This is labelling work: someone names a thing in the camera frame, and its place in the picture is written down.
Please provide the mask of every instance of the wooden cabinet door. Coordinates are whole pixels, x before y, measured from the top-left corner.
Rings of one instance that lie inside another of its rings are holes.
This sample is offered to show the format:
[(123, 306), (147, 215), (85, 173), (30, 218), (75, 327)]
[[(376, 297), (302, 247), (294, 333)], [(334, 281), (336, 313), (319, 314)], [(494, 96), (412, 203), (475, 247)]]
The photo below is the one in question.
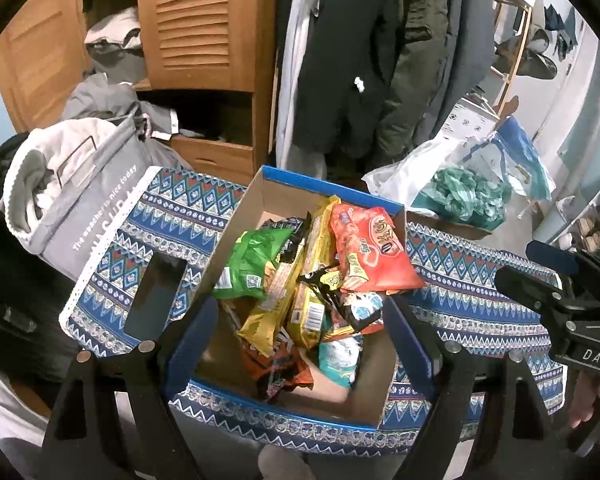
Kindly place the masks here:
[(257, 0), (138, 0), (151, 87), (252, 92)]
[(88, 68), (82, 0), (27, 0), (0, 35), (0, 93), (18, 132), (58, 121)]

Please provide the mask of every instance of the smartphone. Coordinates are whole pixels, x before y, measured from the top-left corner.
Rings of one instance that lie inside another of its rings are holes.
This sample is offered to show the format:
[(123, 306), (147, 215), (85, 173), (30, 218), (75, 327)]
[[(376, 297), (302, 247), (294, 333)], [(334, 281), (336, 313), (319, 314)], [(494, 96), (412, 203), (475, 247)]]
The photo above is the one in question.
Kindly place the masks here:
[(125, 334), (140, 341), (160, 337), (186, 268), (186, 260), (154, 252), (126, 317)]

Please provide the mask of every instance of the white fleece blanket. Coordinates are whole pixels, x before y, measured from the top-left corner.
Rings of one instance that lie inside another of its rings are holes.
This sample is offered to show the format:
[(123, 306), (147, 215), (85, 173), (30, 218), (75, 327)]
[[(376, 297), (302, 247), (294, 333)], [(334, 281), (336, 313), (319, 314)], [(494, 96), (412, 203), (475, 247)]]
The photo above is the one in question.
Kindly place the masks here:
[(62, 186), (93, 153), (94, 145), (100, 147), (115, 131), (114, 124), (97, 118), (33, 130), (13, 157), (4, 180), (0, 205), (11, 234), (29, 239)]

